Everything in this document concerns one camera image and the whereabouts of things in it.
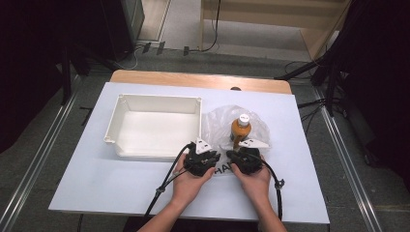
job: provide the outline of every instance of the plastic bag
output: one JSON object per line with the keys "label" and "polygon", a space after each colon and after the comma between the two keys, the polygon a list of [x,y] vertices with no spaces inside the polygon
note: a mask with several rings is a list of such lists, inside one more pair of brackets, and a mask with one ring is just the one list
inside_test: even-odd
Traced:
{"label": "plastic bag", "polygon": [[[216,166],[216,176],[232,174],[229,164],[230,158],[226,155],[226,151],[232,150],[233,147],[233,142],[230,140],[231,125],[244,113],[248,114],[249,123],[252,126],[247,139],[253,138],[271,146],[269,128],[254,112],[238,105],[226,105],[203,114],[201,137],[212,146],[214,151],[220,153],[220,161]],[[261,154],[266,154],[268,149],[259,150]]]}

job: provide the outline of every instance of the white tabletop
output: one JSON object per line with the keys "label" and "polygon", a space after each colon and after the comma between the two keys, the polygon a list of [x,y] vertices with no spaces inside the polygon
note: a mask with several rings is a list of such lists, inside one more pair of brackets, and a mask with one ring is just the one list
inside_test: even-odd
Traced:
{"label": "white tabletop", "polygon": [[[111,144],[104,143],[120,94],[200,97],[202,113],[229,104],[256,112],[271,133],[272,148],[264,154],[265,159],[278,178],[285,181],[281,191],[283,221],[329,223],[293,95],[125,83],[105,83],[49,210],[126,215],[143,215],[147,210],[171,163],[124,159],[115,154]],[[276,209],[273,185],[272,180],[270,198]],[[162,209],[171,195],[169,185],[151,213]],[[233,175],[214,177],[207,182],[182,217],[257,219]]]}

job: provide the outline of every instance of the human hand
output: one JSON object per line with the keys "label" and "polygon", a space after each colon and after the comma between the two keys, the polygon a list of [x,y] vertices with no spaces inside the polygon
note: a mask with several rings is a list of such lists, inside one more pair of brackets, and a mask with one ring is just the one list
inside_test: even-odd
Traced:
{"label": "human hand", "polygon": [[231,167],[232,172],[241,181],[242,189],[253,204],[256,203],[256,200],[269,201],[271,173],[266,166],[262,166],[262,169],[250,175],[242,173],[235,163],[232,163]]}
{"label": "human hand", "polygon": [[215,167],[208,169],[208,171],[202,176],[197,177],[186,171],[184,168],[184,160],[187,154],[183,154],[174,169],[175,172],[186,172],[173,181],[173,193],[171,202],[177,205],[187,207],[196,197],[201,190],[201,187],[213,176],[215,173]]}

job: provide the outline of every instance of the bottle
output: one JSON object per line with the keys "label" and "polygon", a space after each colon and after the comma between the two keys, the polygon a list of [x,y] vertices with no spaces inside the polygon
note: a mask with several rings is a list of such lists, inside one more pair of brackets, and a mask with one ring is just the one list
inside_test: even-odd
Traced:
{"label": "bottle", "polygon": [[239,149],[239,142],[244,141],[250,133],[251,125],[248,114],[241,114],[238,119],[232,122],[231,140],[233,141],[233,150]]}

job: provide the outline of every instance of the white bottle cap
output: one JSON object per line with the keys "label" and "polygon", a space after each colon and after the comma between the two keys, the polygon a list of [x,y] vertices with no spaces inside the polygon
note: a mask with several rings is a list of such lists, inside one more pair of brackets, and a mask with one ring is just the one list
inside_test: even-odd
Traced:
{"label": "white bottle cap", "polygon": [[249,116],[248,114],[241,114],[238,120],[239,125],[242,127],[246,127],[249,124]]}

